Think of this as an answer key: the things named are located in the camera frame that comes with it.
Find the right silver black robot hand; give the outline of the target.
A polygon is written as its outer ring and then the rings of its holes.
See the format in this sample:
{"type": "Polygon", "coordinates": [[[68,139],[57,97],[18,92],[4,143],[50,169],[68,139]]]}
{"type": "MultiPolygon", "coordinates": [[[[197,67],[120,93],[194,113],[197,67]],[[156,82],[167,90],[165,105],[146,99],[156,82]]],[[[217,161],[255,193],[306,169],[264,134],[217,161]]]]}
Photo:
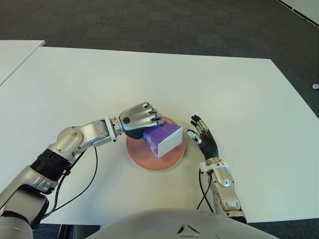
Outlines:
{"type": "Polygon", "coordinates": [[[217,143],[207,124],[197,115],[193,115],[191,117],[190,123],[196,128],[197,131],[188,129],[187,136],[197,144],[200,151],[204,155],[205,160],[218,158],[219,153],[217,143]]]}

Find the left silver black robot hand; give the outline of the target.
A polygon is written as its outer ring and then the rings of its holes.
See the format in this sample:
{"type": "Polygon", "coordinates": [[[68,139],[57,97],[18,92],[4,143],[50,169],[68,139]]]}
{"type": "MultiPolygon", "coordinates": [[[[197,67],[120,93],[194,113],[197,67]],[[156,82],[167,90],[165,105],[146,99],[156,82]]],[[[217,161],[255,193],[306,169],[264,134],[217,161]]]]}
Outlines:
{"type": "Polygon", "coordinates": [[[123,132],[132,139],[141,139],[144,131],[164,123],[162,115],[148,102],[124,110],[119,120],[123,132]]]}

